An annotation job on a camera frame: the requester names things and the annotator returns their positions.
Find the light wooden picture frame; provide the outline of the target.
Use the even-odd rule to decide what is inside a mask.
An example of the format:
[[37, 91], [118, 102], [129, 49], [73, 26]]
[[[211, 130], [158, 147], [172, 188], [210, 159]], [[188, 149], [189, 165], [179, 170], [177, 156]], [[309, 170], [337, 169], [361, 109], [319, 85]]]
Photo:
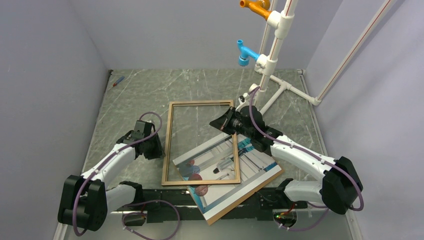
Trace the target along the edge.
[[162, 186], [241, 182], [237, 136], [210, 125], [233, 106], [231, 99], [169, 103]]

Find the photo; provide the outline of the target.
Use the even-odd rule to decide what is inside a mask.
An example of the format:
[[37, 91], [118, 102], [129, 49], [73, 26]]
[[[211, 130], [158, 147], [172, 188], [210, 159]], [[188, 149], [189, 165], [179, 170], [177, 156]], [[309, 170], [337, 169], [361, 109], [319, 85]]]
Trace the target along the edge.
[[[240, 176], [241, 176], [241, 182], [239, 184], [249, 180], [250, 178], [253, 178], [254, 180], [258, 179], [259, 181], [262, 182], [263, 180], [266, 180], [274, 175], [277, 175], [278, 177], [284, 172], [284, 169], [277, 163], [276, 160], [274, 160], [271, 156], [255, 149], [253, 147], [251, 140], [242, 135], [237, 136], [237, 152], [239, 154], [239, 167], [240, 167]], [[224, 185], [218, 185], [218, 186], [230, 187], [232, 189], [233, 187], [236, 187], [239, 184], [224, 184]], [[187, 187], [187, 190], [189, 191], [189, 188], [193, 188], [196, 194], [199, 194], [201, 197], [203, 197], [207, 193], [209, 193], [209, 191], [214, 186], [216, 185], [197, 185], [197, 186], [189, 185]], [[234, 209], [236, 206], [240, 204], [235, 204], [235, 205], [231, 204], [231, 206]], [[210, 220], [207, 220], [207, 219], [205, 220], [208, 225], [212, 225], [213, 223], [218, 221], [220, 218], [214, 217], [213, 218], [214, 222], [211, 222]]]

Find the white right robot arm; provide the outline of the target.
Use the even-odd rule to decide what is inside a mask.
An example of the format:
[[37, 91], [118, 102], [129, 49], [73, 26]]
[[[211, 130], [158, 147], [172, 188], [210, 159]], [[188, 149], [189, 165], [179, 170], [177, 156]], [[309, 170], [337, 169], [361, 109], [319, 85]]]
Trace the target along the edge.
[[255, 150], [287, 161], [314, 178], [313, 181], [285, 179], [275, 190], [280, 207], [287, 208], [295, 202], [320, 203], [339, 215], [364, 209], [364, 187], [349, 158], [335, 159], [294, 142], [266, 125], [255, 106], [245, 106], [241, 111], [230, 107], [209, 124], [225, 134], [249, 138]]

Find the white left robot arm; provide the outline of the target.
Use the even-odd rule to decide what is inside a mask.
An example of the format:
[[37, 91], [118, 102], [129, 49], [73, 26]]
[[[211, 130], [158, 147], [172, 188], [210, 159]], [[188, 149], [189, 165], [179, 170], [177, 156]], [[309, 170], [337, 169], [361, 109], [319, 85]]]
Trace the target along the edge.
[[74, 227], [77, 235], [97, 231], [107, 215], [121, 207], [139, 209], [143, 187], [128, 180], [109, 189], [117, 175], [138, 157], [154, 160], [164, 155], [158, 129], [150, 121], [137, 120], [132, 130], [119, 138], [111, 151], [81, 175], [70, 175], [63, 184], [57, 220]]

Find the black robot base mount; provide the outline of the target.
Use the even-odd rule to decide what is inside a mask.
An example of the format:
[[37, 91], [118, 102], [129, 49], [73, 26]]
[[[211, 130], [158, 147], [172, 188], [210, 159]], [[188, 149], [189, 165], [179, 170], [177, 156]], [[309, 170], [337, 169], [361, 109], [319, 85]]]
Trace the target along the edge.
[[[216, 185], [213, 186], [205, 196], [200, 196], [195, 193], [193, 188], [189, 188], [188, 191], [198, 208], [202, 211], [205, 219], [213, 223], [213, 218], [221, 218], [234, 208], [231, 205], [241, 204], [241, 202], [263, 188], [276, 177], [277, 175], [275, 174], [263, 181], [259, 181], [259, 179], [254, 180], [251, 177], [233, 188]], [[71, 175], [65, 181], [61, 200], [61, 207], [63, 208], [62, 216], [58, 217], [64, 224], [73, 224], [75, 199], [84, 181], [85, 179], [82, 176], [78, 177], [74, 175]], [[118, 187], [113, 189], [113, 191], [126, 189], [130, 190], [129, 199], [124, 200], [123, 203], [119, 203], [116, 207], [112, 207], [111, 203], [107, 203], [107, 196], [111, 197], [111, 195], [106, 193], [105, 183], [100, 180], [90, 180], [89, 183], [82, 188], [81, 192], [81, 195], [87, 193], [88, 196], [80, 199], [77, 205], [77, 227], [89, 231], [97, 231], [104, 223], [108, 212], [125, 205], [141, 203], [145, 200], [143, 187], [139, 183], [123, 181]]]

